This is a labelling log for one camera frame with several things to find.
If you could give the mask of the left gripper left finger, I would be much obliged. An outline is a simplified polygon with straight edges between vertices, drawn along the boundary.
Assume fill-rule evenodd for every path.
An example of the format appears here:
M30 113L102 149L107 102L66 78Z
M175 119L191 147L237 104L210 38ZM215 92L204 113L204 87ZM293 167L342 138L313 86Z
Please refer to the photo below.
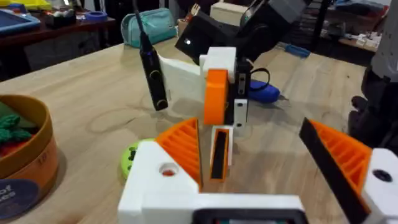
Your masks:
M191 223L203 175L198 120L138 144L118 205L119 223Z

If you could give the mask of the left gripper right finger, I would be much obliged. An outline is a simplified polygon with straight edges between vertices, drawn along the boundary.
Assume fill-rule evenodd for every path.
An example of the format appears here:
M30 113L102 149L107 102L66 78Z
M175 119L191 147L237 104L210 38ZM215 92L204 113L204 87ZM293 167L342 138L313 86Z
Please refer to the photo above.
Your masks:
M299 137L350 223L397 223L397 154L304 118Z

